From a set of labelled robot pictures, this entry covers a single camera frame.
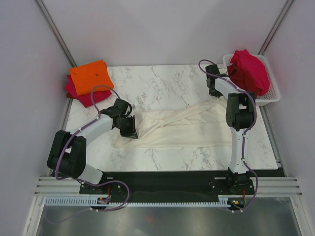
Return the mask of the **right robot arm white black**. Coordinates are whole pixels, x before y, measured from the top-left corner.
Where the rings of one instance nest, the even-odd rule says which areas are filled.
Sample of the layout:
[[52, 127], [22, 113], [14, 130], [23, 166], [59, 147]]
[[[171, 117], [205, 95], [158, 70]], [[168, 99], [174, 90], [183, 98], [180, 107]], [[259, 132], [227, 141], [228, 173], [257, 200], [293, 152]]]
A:
[[248, 146], [250, 130], [256, 123], [257, 111], [255, 94], [235, 85], [226, 75], [219, 72], [216, 64], [205, 67], [209, 94], [227, 99], [226, 123], [232, 137], [231, 161], [224, 180], [219, 180], [220, 188], [231, 194], [253, 194], [254, 186], [250, 179]]

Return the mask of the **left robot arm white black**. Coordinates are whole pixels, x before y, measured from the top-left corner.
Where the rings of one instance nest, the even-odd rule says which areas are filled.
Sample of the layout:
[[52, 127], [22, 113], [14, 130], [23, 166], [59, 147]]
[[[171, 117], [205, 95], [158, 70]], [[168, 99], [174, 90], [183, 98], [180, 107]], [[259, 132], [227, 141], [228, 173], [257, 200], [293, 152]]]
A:
[[87, 147], [102, 134], [119, 129], [123, 138], [137, 139], [132, 105], [117, 98], [114, 105], [97, 111], [97, 116], [72, 131], [59, 130], [54, 137], [47, 166], [55, 172], [55, 179], [67, 177], [91, 184], [96, 193], [104, 193], [108, 181], [103, 172], [87, 164]]

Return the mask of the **cream white t shirt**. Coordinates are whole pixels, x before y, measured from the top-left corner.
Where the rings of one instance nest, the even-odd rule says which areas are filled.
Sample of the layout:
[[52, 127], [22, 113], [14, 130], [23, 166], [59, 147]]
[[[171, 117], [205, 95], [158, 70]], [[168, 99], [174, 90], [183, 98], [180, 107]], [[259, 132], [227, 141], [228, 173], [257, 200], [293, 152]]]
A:
[[176, 111], [135, 112], [137, 139], [115, 132], [115, 148], [229, 147], [231, 131], [226, 123], [226, 99], [214, 98]]

